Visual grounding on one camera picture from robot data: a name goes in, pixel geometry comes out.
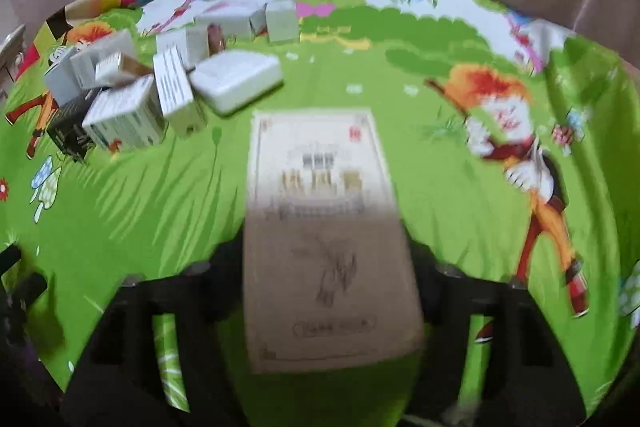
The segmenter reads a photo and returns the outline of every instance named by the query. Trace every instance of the red stamp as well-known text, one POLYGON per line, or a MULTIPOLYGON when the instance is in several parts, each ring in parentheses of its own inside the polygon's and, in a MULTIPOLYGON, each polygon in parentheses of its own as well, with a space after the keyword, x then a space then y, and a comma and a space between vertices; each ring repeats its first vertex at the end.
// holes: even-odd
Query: red stamp
POLYGON ((362 133, 359 127, 352 125, 349 127, 349 140, 352 142, 359 142, 362 137, 362 133))

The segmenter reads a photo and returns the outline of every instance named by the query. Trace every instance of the cartoon white glove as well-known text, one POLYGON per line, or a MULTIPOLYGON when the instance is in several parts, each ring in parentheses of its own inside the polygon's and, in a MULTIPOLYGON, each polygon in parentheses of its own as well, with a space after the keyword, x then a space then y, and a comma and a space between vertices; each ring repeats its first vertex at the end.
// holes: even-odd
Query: cartoon white glove
POLYGON ((489 156, 494 151, 494 146, 489 142, 489 130, 484 124, 469 116, 465 119, 466 146, 475 156, 489 156))
POLYGON ((545 203, 551 199, 554 180, 546 166, 540 167, 534 161, 527 160, 507 169, 504 174, 511 185, 515 185, 523 192, 535 188, 545 203))

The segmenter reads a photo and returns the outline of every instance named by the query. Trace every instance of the tablecloth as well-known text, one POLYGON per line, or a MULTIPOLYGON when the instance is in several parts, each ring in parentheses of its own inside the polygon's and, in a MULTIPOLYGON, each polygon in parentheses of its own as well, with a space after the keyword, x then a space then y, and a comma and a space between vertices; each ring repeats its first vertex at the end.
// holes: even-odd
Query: tablecloth
MULTIPOLYGON (((79 0, 43 25, 26 54, 0 122, 0 241, 24 250, 9 286, 32 269, 49 280, 28 331, 57 382, 66 386, 124 276, 173 275, 235 234, 254 110, 369 107, 410 233, 470 276, 526 281, 592 412, 640 305, 640 106, 621 59, 492 0, 294 0, 300 42, 229 42, 278 55, 281 89, 228 118, 207 109, 207 129, 188 139, 168 129, 161 146, 95 149, 84 164, 56 149, 45 129, 57 104, 43 74, 61 46, 126 28, 150 65, 157 33, 230 1, 79 0), (488 143, 493 152, 483 151, 488 143), (537 182, 527 174, 535 162, 545 173, 537 182), (566 285, 570 264, 581 267, 582 309, 566 285)), ((482 382, 482 325, 475 317, 462 399, 482 382)), ((252 375, 241 310, 218 334, 256 426, 394 425, 419 360, 252 375)), ((168 400, 185 408, 170 319, 157 340, 168 400)))

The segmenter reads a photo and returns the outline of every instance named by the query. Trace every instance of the black box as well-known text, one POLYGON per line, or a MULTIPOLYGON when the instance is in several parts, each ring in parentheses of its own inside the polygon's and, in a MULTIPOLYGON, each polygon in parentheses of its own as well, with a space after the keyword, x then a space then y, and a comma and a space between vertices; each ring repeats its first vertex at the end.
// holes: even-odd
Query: black box
POLYGON ((100 89, 92 89, 75 100, 66 103, 56 111, 47 132, 64 154, 74 161, 82 161, 94 142, 82 129, 86 116, 100 89))

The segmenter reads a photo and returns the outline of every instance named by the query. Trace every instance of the cartoon tablecloth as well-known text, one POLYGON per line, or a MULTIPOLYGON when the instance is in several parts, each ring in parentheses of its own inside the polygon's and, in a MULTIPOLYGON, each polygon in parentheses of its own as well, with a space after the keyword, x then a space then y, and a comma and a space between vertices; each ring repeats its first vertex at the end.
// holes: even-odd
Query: cartoon tablecloth
MULTIPOLYGON (((294 0, 300 42, 230 43, 278 55, 282 89, 229 118, 207 110, 185 140, 168 130, 161 146, 94 150, 86 164, 58 152, 42 75, 60 46, 127 28, 150 65, 156 33, 238 1, 79 0, 26 54, 0 123, 0 241, 24 249, 9 284, 34 268, 49 279, 28 329, 58 383, 124 276, 173 275, 235 234, 255 109, 370 107, 411 234, 473 277, 525 282, 593 411, 639 321, 640 106, 620 58, 491 0, 294 0)), ((474 319, 461 397, 478 391, 490 330, 474 319)), ((256 426, 394 425, 417 370, 414 355, 257 376, 241 311, 218 333, 256 426)), ((174 336, 163 321, 165 389, 184 408, 174 336)))

